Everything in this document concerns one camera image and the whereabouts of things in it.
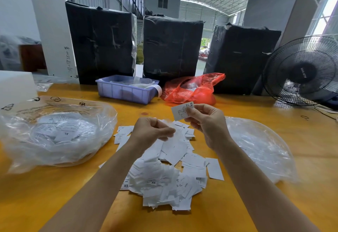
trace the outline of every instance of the black plastic wrapping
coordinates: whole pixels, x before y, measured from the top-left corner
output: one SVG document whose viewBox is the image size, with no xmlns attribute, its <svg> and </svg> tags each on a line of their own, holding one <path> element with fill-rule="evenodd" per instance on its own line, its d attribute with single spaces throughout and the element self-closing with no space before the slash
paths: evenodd
<svg viewBox="0 0 338 232">
<path fill-rule="evenodd" d="M 281 31 L 216 26 L 204 73 L 225 73 L 214 93 L 249 95 L 262 74 Z"/>
<path fill-rule="evenodd" d="M 183 76 L 195 76 L 203 21 L 145 16 L 143 74 L 160 85 Z"/>
<path fill-rule="evenodd" d="M 136 67 L 136 16 L 130 12 L 65 3 L 80 84 Z"/>
</svg>

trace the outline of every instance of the fan grille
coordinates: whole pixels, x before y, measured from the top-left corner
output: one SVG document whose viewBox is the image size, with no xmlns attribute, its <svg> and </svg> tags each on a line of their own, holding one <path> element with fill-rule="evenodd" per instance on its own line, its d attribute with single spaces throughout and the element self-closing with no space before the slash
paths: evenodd
<svg viewBox="0 0 338 232">
<path fill-rule="evenodd" d="M 274 99 L 290 105 L 315 105 L 337 92 L 338 45 L 335 39 L 309 36 L 278 48 L 270 56 L 262 82 Z"/>
</svg>

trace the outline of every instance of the person's left hand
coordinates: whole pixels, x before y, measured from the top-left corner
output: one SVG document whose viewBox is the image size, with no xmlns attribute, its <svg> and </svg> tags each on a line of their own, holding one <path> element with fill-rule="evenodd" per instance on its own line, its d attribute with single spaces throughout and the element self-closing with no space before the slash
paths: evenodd
<svg viewBox="0 0 338 232">
<path fill-rule="evenodd" d="M 145 151 L 154 144 L 157 139 L 163 141 L 168 140 L 168 137 L 171 138 L 174 136 L 175 131 L 174 128 L 168 127 L 156 118 L 141 117 L 135 123 L 129 141 Z"/>
</svg>

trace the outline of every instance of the wooden table top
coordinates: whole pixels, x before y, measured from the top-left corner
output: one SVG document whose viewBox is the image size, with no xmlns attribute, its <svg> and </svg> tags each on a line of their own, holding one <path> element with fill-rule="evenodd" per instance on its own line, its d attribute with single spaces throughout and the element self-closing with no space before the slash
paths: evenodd
<svg viewBox="0 0 338 232">
<path fill-rule="evenodd" d="M 118 112 L 117 126 L 133 125 L 141 116 L 173 120 L 172 103 L 154 98 L 144 106 L 100 98 L 96 86 L 54 84 L 41 95 L 108 102 Z M 285 140 L 294 155 L 299 182 L 279 182 L 277 186 L 322 231 L 337 231 L 338 123 L 313 109 L 276 107 L 270 97 L 221 95 L 216 99 L 215 107 L 225 115 L 263 123 Z M 217 158 L 206 146 L 202 133 L 196 131 L 195 136 L 191 141 L 195 152 Z M 6 174 L 11 160 L 0 150 L 0 231 L 39 230 L 115 153 L 117 146 L 112 137 L 81 165 L 37 167 L 24 174 Z M 152 210 L 142 207 L 140 196 L 119 192 L 101 231 L 256 231 L 223 165 L 221 168 L 225 181 L 209 179 L 206 189 L 193 196 L 190 213 L 174 213 L 170 206 Z"/>
</svg>

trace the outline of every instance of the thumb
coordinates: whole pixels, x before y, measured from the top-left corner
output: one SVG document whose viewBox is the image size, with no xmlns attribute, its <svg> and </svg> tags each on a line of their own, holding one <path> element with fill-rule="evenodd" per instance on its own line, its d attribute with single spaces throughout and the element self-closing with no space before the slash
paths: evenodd
<svg viewBox="0 0 338 232">
<path fill-rule="evenodd" d="M 191 108 L 188 106 L 186 110 L 187 110 L 187 114 L 189 115 L 189 117 L 195 118 L 199 122 L 201 122 L 205 116 L 196 108 Z"/>
<path fill-rule="evenodd" d="M 167 128 L 161 128 L 161 129 L 157 129 L 157 137 L 158 138 L 163 138 L 163 137 L 172 137 L 175 133 L 175 129 L 171 128 L 171 127 L 167 127 Z"/>
</svg>

